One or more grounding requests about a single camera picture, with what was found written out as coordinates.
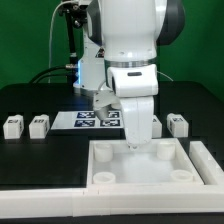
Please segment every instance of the blue light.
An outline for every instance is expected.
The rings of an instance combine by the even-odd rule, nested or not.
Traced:
[[[79,84],[80,85],[80,83],[81,83],[81,64],[80,64],[81,62],[79,61],[78,62],[78,76],[79,76],[79,79],[78,79],[78,81],[76,82],[77,84]]]

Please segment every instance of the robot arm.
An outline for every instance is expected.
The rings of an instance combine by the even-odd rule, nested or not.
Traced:
[[[156,42],[169,44],[183,29],[181,0],[93,0],[87,18],[90,39],[105,48],[106,82],[121,104],[127,143],[146,144],[158,93]]]

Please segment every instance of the green wall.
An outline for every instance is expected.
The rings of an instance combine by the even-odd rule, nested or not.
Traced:
[[[28,82],[48,67],[50,20],[59,2],[0,0],[0,88]],[[186,27],[171,46],[158,49],[159,70],[174,80],[200,82],[224,101],[224,1],[183,3]],[[65,19],[57,17],[53,65],[67,63],[68,56]]]

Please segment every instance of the cable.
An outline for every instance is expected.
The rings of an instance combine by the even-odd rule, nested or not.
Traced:
[[[164,74],[162,72],[157,71],[157,73],[159,73],[160,75],[163,75],[164,77],[168,78],[171,82],[174,81],[172,78],[170,78],[168,75],[166,75],[166,74]]]
[[[66,5],[66,4],[74,3],[74,2],[76,2],[76,1],[71,0],[71,1],[62,2],[55,8],[55,10],[53,12],[53,15],[51,18],[50,37],[49,37],[49,68],[51,68],[51,63],[52,63],[52,35],[53,35],[53,30],[54,30],[54,21],[55,21],[56,13],[62,5]]]
[[[100,85],[99,85],[99,87],[98,87],[98,91],[100,91],[101,90],[101,88],[103,87],[103,84],[106,82],[106,80],[103,80],[101,83],[100,83]]]
[[[66,73],[66,74],[50,74],[50,75],[45,75],[40,77],[36,83],[39,83],[41,80],[45,79],[45,78],[49,78],[49,77],[60,77],[60,76],[73,76],[74,74],[71,73]]]
[[[56,71],[56,70],[61,70],[61,69],[66,69],[66,67],[63,65],[63,66],[55,66],[55,67],[52,67],[52,68],[48,68],[48,69],[38,73],[36,76],[34,76],[29,81],[29,84],[34,83],[39,77],[41,77],[42,75],[44,75],[46,73],[53,72],[53,71]]]

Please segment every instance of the black cable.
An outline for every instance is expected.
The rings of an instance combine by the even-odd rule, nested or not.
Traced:
[[[49,77],[59,77],[59,76],[74,76],[74,74],[72,74],[72,73],[66,73],[66,74],[51,74],[51,75],[45,75],[45,76],[40,77],[36,81],[36,83],[39,83],[41,80],[43,80],[45,78],[49,78]]]
[[[30,81],[29,81],[29,84],[31,83],[34,83],[39,77],[41,77],[42,75],[46,74],[46,73],[49,73],[49,72],[53,72],[53,71],[56,71],[56,70],[61,70],[61,69],[66,69],[64,65],[62,66],[55,66],[55,67],[52,67],[52,68],[48,68],[40,73],[38,73],[36,76],[34,76]]]

